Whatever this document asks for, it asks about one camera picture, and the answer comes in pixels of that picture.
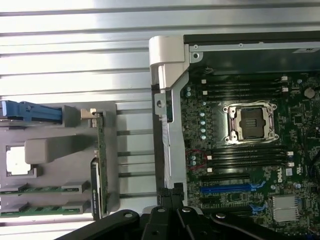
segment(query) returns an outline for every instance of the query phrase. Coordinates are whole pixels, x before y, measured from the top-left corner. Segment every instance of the blue pcie slot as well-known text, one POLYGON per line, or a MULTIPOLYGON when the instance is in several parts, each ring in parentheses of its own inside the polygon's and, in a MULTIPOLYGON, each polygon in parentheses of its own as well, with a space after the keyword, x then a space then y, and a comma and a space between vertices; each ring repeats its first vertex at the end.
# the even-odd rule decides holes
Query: blue pcie slot
POLYGON ((2 117, 24 122, 41 121, 62 123, 62 110, 27 101, 1 101, 2 117))
POLYGON ((219 194, 219 193, 232 193, 232 192, 253 192, 258 188, 265 185, 265 181, 261 184, 233 184, 233 185, 220 185, 220 186, 202 186, 200 192, 203 194, 219 194))

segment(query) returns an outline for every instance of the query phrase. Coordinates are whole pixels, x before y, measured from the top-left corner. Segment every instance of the red wire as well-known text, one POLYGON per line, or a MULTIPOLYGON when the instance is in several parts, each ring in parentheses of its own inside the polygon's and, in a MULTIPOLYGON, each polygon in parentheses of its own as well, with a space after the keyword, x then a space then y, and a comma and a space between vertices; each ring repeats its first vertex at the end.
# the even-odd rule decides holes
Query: red wire
POLYGON ((203 168, 207 164, 208 156, 204 151, 199 150, 199 149, 191 149, 191 150, 188 150, 188 151, 185 152, 185 156, 187 157, 190 153, 201 153, 204 156, 204 163, 201 164, 201 165, 198 165, 198 166, 191 166, 189 168, 190 170, 198 170, 200 168, 203 168))

